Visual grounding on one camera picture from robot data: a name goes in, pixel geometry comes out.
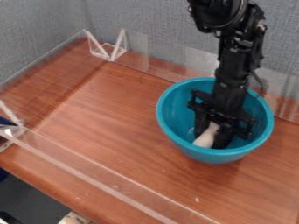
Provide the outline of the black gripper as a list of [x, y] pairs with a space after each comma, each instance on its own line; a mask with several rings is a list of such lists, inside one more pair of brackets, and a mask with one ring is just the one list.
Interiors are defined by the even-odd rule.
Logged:
[[224, 149], [235, 135], [244, 139], [251, 136], [256, 120], [244, 110], [244, 102], [250, 78], [255, 74], [248, 71], [224, 73], [218, 68], [211, 92], [204, 92], [199, 88], [191, 91], [188, 108], [195, 113], [195, 136], [203, 134], [210, 123], [219, 125], [214, 149]]

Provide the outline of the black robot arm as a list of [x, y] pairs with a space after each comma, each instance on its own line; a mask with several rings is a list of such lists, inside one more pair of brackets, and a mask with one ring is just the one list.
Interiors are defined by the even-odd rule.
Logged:
[[187, 0], [200, 32], [219, 39], [219, 67], [211, 92], [191, 91], [194, 144], [223, 149], [234, 137], [250, 138], [256, 120], [243, 109], [250, 80], [263, 59], [264, 12], [251, 0]]

